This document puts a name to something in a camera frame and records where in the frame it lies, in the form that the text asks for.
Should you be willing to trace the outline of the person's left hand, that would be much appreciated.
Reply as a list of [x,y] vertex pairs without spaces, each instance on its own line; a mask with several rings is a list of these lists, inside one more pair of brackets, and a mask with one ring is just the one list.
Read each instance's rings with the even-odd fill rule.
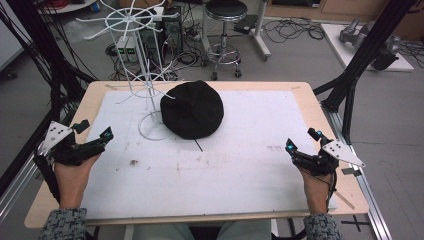
[[66,166],[61,163],[54,164],[54,172],[60,193],[59,206],[61,208],[79,208],[81,206],[91,168],[98,159],[99,155],[93,156],[79,166]]

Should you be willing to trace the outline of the black round stool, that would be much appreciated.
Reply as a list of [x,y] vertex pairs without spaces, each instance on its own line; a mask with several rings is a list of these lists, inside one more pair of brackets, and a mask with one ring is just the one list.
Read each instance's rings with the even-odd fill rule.
[[240,0],[209,0],[205,5],[206,14],[211,19],[220,21],[223,24],[220,42],[211,45],[205,50],[202,64],[208,62],[215,64],[212,72],[212,79],[218,79],[217,68],[219,65],[233,65],[235,67],[235,77],[242,76],[240,70],[241,54],[240,51],[227,43],[227,25],[230,22],[242,20],[247,15],[247,6]]

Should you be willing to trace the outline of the person's right hand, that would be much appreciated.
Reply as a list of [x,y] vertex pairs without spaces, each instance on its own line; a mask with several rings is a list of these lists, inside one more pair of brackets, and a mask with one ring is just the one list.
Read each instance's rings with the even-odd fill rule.
[[304,193],[310,214],[327,213],[327,199],[332,186],[332,176],[313,176],[303,168],[299,171],[304,181]]

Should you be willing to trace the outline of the white table leg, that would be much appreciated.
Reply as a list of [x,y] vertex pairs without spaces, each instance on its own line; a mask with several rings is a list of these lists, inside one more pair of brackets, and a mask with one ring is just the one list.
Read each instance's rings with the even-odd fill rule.
[[271,57],[271,52],[262,38],[263,23],[268,1],[269,0],[260,0],[257,13],[258,18],[256,22],[256,27],[254,30],[251,31],[253,40],[255,41],[258,49],[260,50],[264,61],[267,61]]

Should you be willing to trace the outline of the white wire hat rack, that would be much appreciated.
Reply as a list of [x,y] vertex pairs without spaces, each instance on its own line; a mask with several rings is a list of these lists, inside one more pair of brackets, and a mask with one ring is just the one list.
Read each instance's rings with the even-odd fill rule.
[[148,28],[157,32],[157,29],[150,26],[155,17],[152,10],[155,7],[161,7],[166,0],[162,0],[160,3],[147,8],[135,7],[135,0],[132,0],[129,7],[119,9],[106,4],[103,0],[99,1],[103,6],[110,9],[111,12],[103,18],[77,18],[77,21],[79,22],[102,21],[105,25],[102,30],[85,37],[85,40],[92,40],[104,32],[109,32],[117,51],[116,43],[120,36],[131,36],[135,39],[136,53],[138,57],[137,62],[124,62],[119,56],[118,51],[117,53],[127,79],[131,95],[133,97],[144,99],[147,104],[145,107],[145,113],[137,125],[138,132],[142,137],[148,140],[164,140],[172,135],[172,132],[168,130],[163,123],[159,105],[160,98],[167,94],[163,90],[159,90],[155,87],[154,83],[156,80],[161,80],[163,83],[166,82],[164,75],[171,65],[164,67],[162,63],[159,63],[157,72],[150,71],[150,66],[152,66],[153,63],[147,57],[147,53],[145,52],[144,45],[141,41],[140,31]]

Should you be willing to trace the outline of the white power supply box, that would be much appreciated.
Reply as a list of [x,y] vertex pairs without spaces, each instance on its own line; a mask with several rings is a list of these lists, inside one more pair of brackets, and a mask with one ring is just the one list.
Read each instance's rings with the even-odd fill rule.
[[116,43],[116,48],[119,56],[124,62],[135,63],[138,61],[136,53],[136,42],[131,36],[120,36]]

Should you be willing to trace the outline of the black frame post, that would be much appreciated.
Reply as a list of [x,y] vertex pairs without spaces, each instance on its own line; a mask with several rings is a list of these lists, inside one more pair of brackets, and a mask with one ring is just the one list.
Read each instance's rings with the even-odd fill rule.
[[331,90],[329,96],[321,102],[321,106],[331,113],[337,113],[340,104],[345,101],[341,133],[348,144],[351,143],[351,120],[356,85],[368,65],[377,56],[379,49],[415,3],[416,0],[389,0],[341,75],[313,90],[315,95]]
[[32,133],[18,155],[0,177],[0,197],[10,189],[12,181],[34,150],[36,143],[47,130],[51,120],[58,120],[61,110],[67,103],[80,102],[85,93],[81,82],[87,84],[97,81],[94,75],[89,75],[72,65],[59,48],[54,36],[39,14],[35,0],[5,0],[22,27],[28,40],[24,40],[21,30],[4,11],[0,3],[0,20],[21,44],[24,51],[32,59],[41,76],[50,87],[51,109]]

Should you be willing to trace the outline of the white foam mat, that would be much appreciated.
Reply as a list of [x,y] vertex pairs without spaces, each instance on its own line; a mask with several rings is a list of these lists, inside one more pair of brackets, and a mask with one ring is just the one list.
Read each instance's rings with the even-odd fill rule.
[[145,100],[105,94],[89,133],[114,137],[85,190],[88,219],[304,212],[303,181],[285,150],[292,140],[315,154],[290,91],[222,91],[224,118],[210,136],[185,140],[159,126],[139,132]]

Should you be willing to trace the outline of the computer tower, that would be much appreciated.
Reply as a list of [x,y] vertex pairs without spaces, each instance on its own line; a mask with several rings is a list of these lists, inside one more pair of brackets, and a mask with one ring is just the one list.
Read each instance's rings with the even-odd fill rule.
[[155,17],[150,26],[157,32],[145,28],[140,35],[148,58],[159,65],[167,55],[182,52],[182,10],[180,6],[155,7],[152,13]]

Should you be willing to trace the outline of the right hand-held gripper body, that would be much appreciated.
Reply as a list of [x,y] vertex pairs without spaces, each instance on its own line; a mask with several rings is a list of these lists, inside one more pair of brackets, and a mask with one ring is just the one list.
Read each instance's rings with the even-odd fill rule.
[[313,176],[333,174],[339,167],[339,162],[347,162],[358,167],[365,164],[350,148],[340,140],[334,140],[321,146],[317,155],[309,155],[293,146],[293,164],[308,170]]

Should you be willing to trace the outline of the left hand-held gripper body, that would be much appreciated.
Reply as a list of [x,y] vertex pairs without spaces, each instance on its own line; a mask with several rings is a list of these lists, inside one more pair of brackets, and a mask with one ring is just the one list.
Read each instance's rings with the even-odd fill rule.
[[103,152],[103,146],[90,144],[90,142],[78,144],[75,134],[77,133],[72,126],[52,121],[36,154],[49,156],[55,162],[63,165],[79,166],[87,159]]

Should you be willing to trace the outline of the black beret hat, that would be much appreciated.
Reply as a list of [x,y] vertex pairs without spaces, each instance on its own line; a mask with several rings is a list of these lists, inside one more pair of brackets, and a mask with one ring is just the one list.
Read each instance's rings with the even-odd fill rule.
[[160,100],[164,125],[184,139],[212,135],[224,117],[223,101],[204,81],[186,82],[172,88]]

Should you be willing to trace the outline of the person's legs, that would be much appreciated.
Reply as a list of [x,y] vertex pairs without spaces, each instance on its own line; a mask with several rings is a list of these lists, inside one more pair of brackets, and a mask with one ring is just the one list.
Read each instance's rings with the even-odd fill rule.
[[132,240],[272,240],[269,220],[230,221],[220,227],[186,223],[140,225]]

